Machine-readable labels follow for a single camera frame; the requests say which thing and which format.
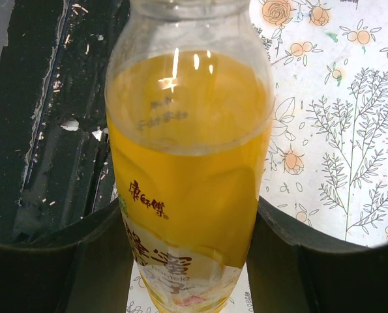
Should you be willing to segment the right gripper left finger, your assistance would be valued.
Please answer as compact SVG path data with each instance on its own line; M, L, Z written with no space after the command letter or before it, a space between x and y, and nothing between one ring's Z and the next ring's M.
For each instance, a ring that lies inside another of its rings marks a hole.
M125 312L132 264L114 200L31 244L0 244L0 312Z

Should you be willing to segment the yellow juice bottle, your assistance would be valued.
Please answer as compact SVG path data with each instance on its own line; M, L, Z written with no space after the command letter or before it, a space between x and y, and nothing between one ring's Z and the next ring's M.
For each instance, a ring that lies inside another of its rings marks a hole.
M248 1L132 1L105 101L128 240L161 312L220 312L256 220L274 95Z

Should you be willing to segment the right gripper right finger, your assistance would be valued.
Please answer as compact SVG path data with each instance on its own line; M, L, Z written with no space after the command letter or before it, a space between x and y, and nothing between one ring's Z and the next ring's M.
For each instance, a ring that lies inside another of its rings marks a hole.
M388 244L342 241L264 199L246 266L255 312L388 312Z

